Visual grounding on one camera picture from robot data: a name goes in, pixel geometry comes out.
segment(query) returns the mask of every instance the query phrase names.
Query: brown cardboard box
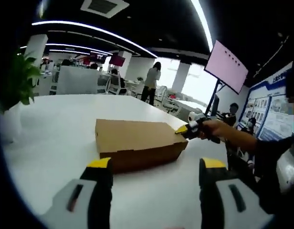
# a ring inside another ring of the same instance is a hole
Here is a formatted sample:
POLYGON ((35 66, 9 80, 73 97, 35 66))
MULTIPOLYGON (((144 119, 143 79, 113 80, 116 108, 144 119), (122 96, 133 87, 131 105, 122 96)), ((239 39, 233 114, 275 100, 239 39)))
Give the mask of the brown cardboard box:
POLYGON ((122 173, 175 161, 187 146, 166 123, 97 119, 100 158, 111 157, 113 173, 122 173))

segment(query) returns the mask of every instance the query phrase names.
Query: monitor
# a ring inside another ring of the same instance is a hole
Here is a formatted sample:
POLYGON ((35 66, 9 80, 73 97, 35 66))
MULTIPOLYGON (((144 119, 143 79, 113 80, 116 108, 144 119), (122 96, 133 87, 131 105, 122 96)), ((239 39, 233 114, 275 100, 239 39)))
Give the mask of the monitor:
POLYGON ((113 64, 115 66, 121 67, 121 66, 123 66, 124 62, 125 62, 124 57, 121 57, 119 55, 113 55, 110 59, 109 64, 113 64))
POLYGON ((92 62, 104 64, 106 57, 107 55, 91 53, 89 56, 89 60, 92 62))
POLYGON ((243 63, 219 41, 215 42, 204 69, 239 94, 248 74, 243 63))

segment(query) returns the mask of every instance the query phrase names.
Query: poster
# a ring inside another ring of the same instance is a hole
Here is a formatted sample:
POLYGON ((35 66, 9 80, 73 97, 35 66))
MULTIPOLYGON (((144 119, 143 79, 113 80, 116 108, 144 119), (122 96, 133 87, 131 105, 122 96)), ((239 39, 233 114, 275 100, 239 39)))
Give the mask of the poster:
POLYGON ((279 140, 292 134, 285 96, 285 77, 291 67, 292 62, 250 89, 237 129, 246 127, 254 117, 254 134, 261 140, 279 140))
POLYGON ((288 114, 288 101, 285 95, 272 97, 267 118, 260 132, 261 140, 280 140, 291 136, 293 122, 288 114))

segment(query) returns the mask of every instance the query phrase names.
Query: human hand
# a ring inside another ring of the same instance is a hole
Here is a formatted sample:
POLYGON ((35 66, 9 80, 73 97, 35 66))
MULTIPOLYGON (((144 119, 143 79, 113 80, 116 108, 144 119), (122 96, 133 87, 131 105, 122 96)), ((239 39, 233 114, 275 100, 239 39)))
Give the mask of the human hand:
MULTIPOLYGON (((210 133, 217 137, 225 137, 226 133, 228 133, 231 129, 229 125, 220 120, 208 120, 203 122, 204 126, 210 129, 210 133)), ((203 132, 200 132, 199 138, 206 139, 206 136, 203 132)))

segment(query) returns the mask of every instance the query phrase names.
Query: ceiling light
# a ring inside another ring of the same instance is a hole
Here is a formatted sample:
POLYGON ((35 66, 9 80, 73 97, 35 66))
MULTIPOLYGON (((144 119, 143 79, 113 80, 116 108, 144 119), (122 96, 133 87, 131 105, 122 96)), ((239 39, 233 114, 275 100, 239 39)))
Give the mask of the ceiling light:
POLYGON ((86 53, 86 52, 77 52, 77 51, 59 50, 59 49, 50 49, 50 52, 73 52, 73 53, 80 53, 84 55, 90 55, 89 53, 86 53))
MULTIPOLYGON (((48 30, 48 32, 60 32, 60 31, 59 31, 59 30, 56 30, 56 31, 55 31, 55 30, 48 30)), ((79 33, 79 32, 72 32, 72 31, 67 31, 67 33, 73 33, 73 34, 77 34, 77 35, 82 35, 82 36, 86 36, 86 37, 91 37, 91 38, 94 38, 94 39, 98 39, 98 40, 101 40, 101 41, 107 42, 107 43, 109 43, 109 44, 113 44, 113 45, 115 45, 115 46, 118 46, 118 47, 120 47, 120 48, 123 48, 123 49, 125 49, 125 50, 128 50, 128 51, 130 51, 130 52, 133 52, 133 53, 135 53, 136 55, 139 55, 139 56, 140 56, 139 53, 137 53, 137 52, 135 52, 135 51, 133 51, 133 50, 131 50, 131 49, 129 49, 129 48, 126 48, 126 47, 124 47, 124 46, 122 46, 122 45, 116 44, 116 43, 114 43, 114 42, 107 41, 107 40, 102 39, 102 38, 99 38, 99 37, 93 37, 93 36, 91 36, 91 35, 87 35, 87 34, 83 34, 83 33, 79 33)))
POLYGON ((101 51, 98 49, 92 49, 92 48, 88 48, 88 47, 84 47, 84 46, 78 46, 78 45, 72 45, 72 44, 56 44, 56 43, 47 43, 46 45, 56 45, 56 46, 67 46, 67 47, 74 47, 74 48, 81 48, 81 49, 88 49, 88 50, 92 50, 95 53, 99 53, 102 55, 112 55, 109 52, 105 52, 105 51, 101 51))
POLYGON ((86 25, 86 24, 82 24, 82 23, 78 23, 78 22, 72 22, 72 21, 39 21, 39 22, 34 22, 32 23, 32 25, 43 25, 43 24, 65 24, 65 25, 76 25, 76 26, 80 26, 80 27, 85 27, 85 28, 88 28, 88 29, 92 29, 92 30, 96 30, 96 31, 99 31, 99 32, 103 32, 103 33, 106 33, 106 34, 109 34, 111 36, 114 36, 116 38, 119 38, 125 42, 128 42, 129 44, 132 44, 138 48, 140 48, 141 50, 144 50, 145 52, 149 53, 150 55, 154 56, 157 58, 157 56, 155 54, 153 54, 152 52, 148 51, 147 49, 144 49, 143 47, 139 46, 138 44, 124 38, 124 37, 121 37, 115 33, 112 33, 112 32, 109 32, 107 30, 103 30, 103 29, 100 29, 98 27, 94 27, 94 26, 91 26, 91 25, 86 25))
POLYGON ((213 49, 213 42, 212 42, 212 37, 210 36, 210 30, 209 30, 209 27, 208 27, 208 22, 206 21, 206 18, 204 16, 204 12, 202 10, 202 7, 199 3, 199 0, 191 0, 191 2, 193 3, 194 7, 195 7, 195 10, 200 18, 200 21, 202 23, 202 27, 204 29, 204 34, 206 36, 206 40, 208 42, 208 46, 209 46, 209 50, 210 52, 212 51, 213 49))

